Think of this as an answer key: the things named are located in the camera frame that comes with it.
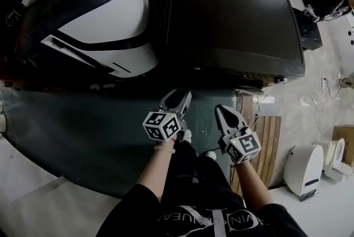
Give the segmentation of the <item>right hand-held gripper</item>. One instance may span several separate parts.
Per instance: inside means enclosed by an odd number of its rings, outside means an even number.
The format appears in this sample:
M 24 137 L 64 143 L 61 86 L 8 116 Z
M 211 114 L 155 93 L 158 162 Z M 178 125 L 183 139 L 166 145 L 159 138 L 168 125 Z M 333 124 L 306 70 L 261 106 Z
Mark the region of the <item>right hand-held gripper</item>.
M 262 147 L 258 136 L 246 125 L 240 112 L 219 104 L 215 107 L 215 118 L 219 131 L 224 135 L 218 141 L 220 149 L 235 164 L 251 160 L 260 152 Z

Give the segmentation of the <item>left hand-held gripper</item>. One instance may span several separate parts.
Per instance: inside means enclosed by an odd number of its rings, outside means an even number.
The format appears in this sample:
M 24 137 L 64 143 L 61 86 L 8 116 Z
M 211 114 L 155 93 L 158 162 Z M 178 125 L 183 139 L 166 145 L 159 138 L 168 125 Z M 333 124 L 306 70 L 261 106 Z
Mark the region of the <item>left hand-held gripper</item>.
M 189 109 L 192 93 L 187 91 L 181 100 L 181 88 L 170 91 L 146 116 L 142 126 L 148 137 L 155 141 L 182 138 L 187 129 L 184 115 Z

